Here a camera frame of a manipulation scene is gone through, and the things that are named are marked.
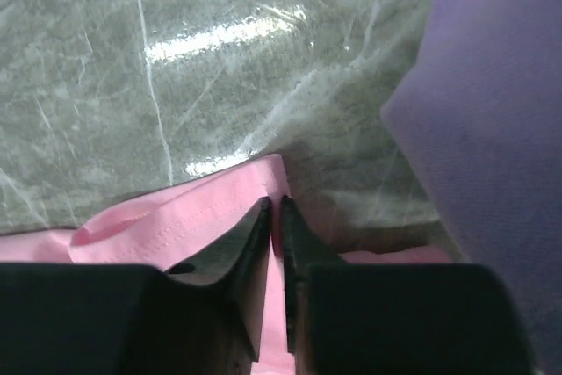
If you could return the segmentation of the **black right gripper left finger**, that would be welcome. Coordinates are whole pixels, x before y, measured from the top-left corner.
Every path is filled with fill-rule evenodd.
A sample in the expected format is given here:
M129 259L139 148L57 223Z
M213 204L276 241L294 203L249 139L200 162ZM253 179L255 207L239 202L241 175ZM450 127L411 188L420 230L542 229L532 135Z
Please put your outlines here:
M5 263L4 374L248 374L259 358L270 201L167 270Z

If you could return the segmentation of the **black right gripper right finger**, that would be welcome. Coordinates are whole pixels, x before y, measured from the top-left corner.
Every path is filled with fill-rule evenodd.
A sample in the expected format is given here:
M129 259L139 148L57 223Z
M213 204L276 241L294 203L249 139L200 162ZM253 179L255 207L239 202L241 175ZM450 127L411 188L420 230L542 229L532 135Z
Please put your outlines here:
M299 374L531 374L504 284L464 263L347 263L281 201L287 348Z

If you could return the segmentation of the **pink t shirt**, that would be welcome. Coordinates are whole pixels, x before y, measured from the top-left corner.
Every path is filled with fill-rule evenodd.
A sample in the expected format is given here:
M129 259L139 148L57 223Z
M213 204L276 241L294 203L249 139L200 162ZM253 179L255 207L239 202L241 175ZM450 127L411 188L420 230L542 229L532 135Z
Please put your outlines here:
M1 238L1 263L148 263L167 270L199 252L242 217L259 198L276 207L271 229L264 322L258 363L251 374L295 374L286 351L278 223L282 196L290 196L281 155L245 162L195 181L127 200L78 229L48 229ZM451 263L435 246L375 254L343 253L350 263Z

